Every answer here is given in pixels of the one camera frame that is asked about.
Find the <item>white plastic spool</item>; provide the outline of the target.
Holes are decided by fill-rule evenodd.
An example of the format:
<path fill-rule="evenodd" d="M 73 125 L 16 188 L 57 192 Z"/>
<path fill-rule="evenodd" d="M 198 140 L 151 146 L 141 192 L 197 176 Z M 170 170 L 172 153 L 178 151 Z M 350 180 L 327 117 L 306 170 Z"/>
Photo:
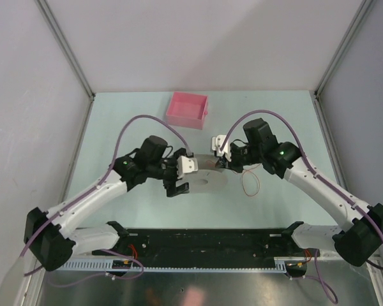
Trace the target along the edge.
<path fill-rule="evenodd" d="M 223 168 L 217 168 L 217 158 L 207 154 L 195 154 L 198 171 L 186 174 L 181 183 L 189 184 L 191 194 L 215 193 L 223 189 L 228 182 Z"/>

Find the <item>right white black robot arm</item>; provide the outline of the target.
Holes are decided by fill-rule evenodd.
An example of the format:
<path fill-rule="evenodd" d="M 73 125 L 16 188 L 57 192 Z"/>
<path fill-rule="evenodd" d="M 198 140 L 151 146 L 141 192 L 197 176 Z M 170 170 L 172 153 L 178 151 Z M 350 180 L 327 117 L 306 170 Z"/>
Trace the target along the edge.
<path fill-rule="evenodd" d="M 261 164 L 302 190 L 335 221 L 334 226 L 295 222 L 286 229 L 282 249 L 289 256 L 303 249 L 337 252 L 347 263 L 361 266 L 383 246 L 383 205 L 370 205 L 328 179 L 301 152 L 299 145 L 279 142 L 269 124 L 255 119 L 243 126 L 246 141 L 230 143 L 227 135 L 214 136 L 211 149 L 216 167 L 241 173 L 245 166 Z"/>

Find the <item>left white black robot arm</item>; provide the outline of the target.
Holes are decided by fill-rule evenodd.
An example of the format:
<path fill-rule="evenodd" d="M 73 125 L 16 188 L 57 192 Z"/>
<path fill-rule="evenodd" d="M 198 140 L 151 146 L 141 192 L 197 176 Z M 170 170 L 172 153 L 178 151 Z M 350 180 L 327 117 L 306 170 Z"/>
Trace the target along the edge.
<path fill-rule="evenodd" d="M 62 267 L 72 256 L 110 250 L 120 255 L 127 250 L 127 231 L 116 221 L 99 227 L 81 228 L 82 222 L 113 199 L 147 179 L 160 180 L 169 198 L 189 191 L 185 176 L 198 171 L 192 153 L 181 148 L 171 156 L 163 154 L 168 143 L 157 136 L 144 140 L 141 147 L 111 162 L 104 176 L 70 201 L 46 211 L 38 207 L 26 217 L 24 243 L 48 272 Z"/>

